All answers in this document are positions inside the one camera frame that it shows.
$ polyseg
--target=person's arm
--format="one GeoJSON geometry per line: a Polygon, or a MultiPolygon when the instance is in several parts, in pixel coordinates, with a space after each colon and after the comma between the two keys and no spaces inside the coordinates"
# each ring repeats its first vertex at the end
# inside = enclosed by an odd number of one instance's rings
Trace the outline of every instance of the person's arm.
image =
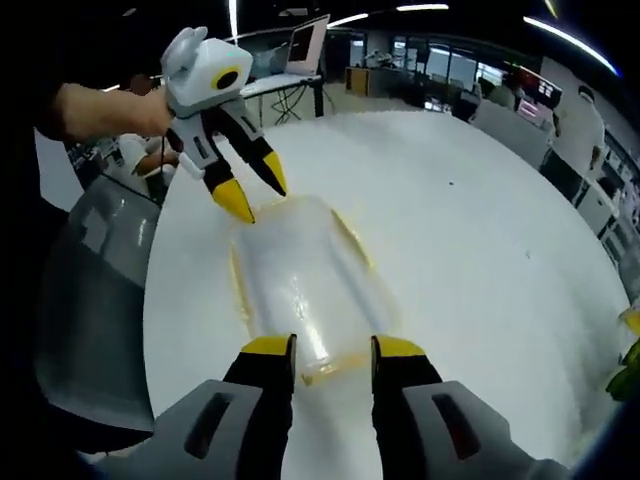
{"type": "Polygon", "coordinates": [[[596,163],[600,158],[600,154],[604,149],[604,135],[604,122],[598,117],[598,122],[595,124],[593,129],[593,149],[591,150],[591,164],[589,165],[590,170],[593,170],[595,168],[596,163]]]}
{"type": "Polygon", "coordinates": [[[120,154],[131,175],[144,176],[160,168],[163,164],[178,166],[178,155],[170,151],[147,153],[144,141],[135,134],[121,135],[118,139],[120,154]]]}
{"type": "Polygon", "coordinates": [[[171,123],[164,90],[141,97],[121,90],[102,92],[64,84],[55,97],[53,110],[64,133],[77,141],[129,132],[164,135],[171,123]]]}
{"type": "Polygon", "coordinates": [[[152,153],[140,160],[135,172],[140,176],[144,176],[160,168],[162,165],[171,165],[177,168],[178,155],[175,152],[165,152],[163,157],[160,152],[152,153]]]}
{"type": "Polygon", "coordinates": [[[600,158],[600,147],[594,145],[593,151],[591,152],[591,164],[589,165],[589,169],[593,170],[596,167],[596,163],[598,162],[598,158],[600,158]]]}
{"type": "Polygon", "coordinates": [[[556,137],[560,136],[561,130],[560,130],[560,118],[558,117],[558,115],[556,115],[556,112],[553,112],[553,126],[556,129],[556,137]]]}

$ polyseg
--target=computer screen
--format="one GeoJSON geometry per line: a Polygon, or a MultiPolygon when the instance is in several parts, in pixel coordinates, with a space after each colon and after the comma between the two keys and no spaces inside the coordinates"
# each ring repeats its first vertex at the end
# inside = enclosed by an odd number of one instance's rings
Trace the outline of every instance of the computer screen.
{"type": "Polygon", "coordinates": [[[315,25],[309,25],[308,27],[293,32],[291,48],[289,49],[290,62],[304,62],[307,59],[314,28],[315,25]]]}
{"type": "Polygon", "coordinates": [[[294,30],[285,73],[316,75],[328,24],[329,15],[325,15],[294,30]]]}

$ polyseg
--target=laptop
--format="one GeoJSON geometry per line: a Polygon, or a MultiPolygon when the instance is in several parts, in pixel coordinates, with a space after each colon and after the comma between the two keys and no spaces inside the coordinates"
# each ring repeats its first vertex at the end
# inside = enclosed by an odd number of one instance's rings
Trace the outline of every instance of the laptop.
{"type": "Polygon", "coordinates": [[[324,15],[297,27],[289,42],[289,54],[284,73],[259,78],[242,89],[242,96],[253,97],[299,83],[301,77],[309,79],[315,77],[318,73],[328,24],[329,15],[324,15]]]}
{"type": "Polygon", "coordinates": [[[317,74],[328,24],[329,15],[325,15],[302,24],[293,31],[284,73],[307,76],[317,74]]]}

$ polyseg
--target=yellow fingertip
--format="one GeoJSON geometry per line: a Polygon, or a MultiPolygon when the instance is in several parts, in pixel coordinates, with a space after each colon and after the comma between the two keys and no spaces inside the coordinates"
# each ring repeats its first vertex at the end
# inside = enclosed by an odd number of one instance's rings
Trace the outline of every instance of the yellow fingertip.
{"type": "Polygon", "coordinates": [[[235,178],[218,185],[211,196],[214,202],[243,222],[255,223],[247,197],[235,178]]]}

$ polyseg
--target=white table surface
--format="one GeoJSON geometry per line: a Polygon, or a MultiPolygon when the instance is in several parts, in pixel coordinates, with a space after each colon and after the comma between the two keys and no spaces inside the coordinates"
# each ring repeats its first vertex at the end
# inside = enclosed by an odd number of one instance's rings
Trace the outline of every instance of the white table surface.
{"type": "MultiPolygon", "coordinates": [[[[527,163],[453,117],[384,112],[268,129],[292,193],[360,236],[420,344],[511,424],[536,457],[567,462],[580,408],[617,359],[628,306],[607,254],[527,163]]],[[[253,205],[273,193],[228,144],[253,205]]],[[[229,268],[234,223],[179,169],[148,270],[144,350],[155,415],[222,378],[249,337],[229,268]]],[[[381,478],[368,369],[298,386],[283,478],[381,478]]]]}
{"type": "Polygon", "coordinates": [[[281,90],[284,88],[291,88],[303,83],[313,82],[320,80],[320,75],[296,75],[295,73],[280,73],[278,75],[272,75],[270,77],[263,77],[257,79],[255,82],[246,85],[240,94],[244,98],[251,98],[257,95],[263,95],[265,93],[273,92],[274,90],[281,90]]]}

